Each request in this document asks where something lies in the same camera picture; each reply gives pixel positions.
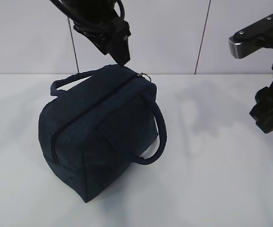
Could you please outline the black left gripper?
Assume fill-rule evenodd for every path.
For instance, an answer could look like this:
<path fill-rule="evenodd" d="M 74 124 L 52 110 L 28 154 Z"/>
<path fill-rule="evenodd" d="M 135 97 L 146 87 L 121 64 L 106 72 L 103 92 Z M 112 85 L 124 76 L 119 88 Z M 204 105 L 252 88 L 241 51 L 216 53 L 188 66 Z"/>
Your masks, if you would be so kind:
<path fill-rule="evenodd" d="M 117 64 L 125 65 L 130 61 L 128 38 L 129 24 L 125 21 L 125 10 L 119 7 L 118 14 L 113 10 L 112 18 L 100 23 L 91 23 L 84 19 L 74 21 L 74 29 L 88 38 L 103 54 L 109 54 Z"/>

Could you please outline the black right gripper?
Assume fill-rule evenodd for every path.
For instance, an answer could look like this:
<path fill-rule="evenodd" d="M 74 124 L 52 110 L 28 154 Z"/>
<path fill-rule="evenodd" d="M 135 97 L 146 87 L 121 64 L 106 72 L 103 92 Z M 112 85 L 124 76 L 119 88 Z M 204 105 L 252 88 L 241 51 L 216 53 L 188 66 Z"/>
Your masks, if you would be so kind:
<path fill-rule="evenodd" d="M 250 116 L 265 134 L 273 132 L 273 82 L 256 93 L 255 101 Z"/>

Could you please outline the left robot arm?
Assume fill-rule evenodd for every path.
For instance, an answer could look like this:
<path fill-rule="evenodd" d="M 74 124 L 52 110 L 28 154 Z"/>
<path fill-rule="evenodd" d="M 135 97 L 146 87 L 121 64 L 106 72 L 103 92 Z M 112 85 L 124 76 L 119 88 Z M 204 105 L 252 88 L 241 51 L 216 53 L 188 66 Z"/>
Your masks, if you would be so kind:
<path fill-rule="evenodd" d="M 73 21 L 73 28 L 117 64 L 130 61 L 129 23 L 120 0 L 52 0 L 51 3 Z"/>

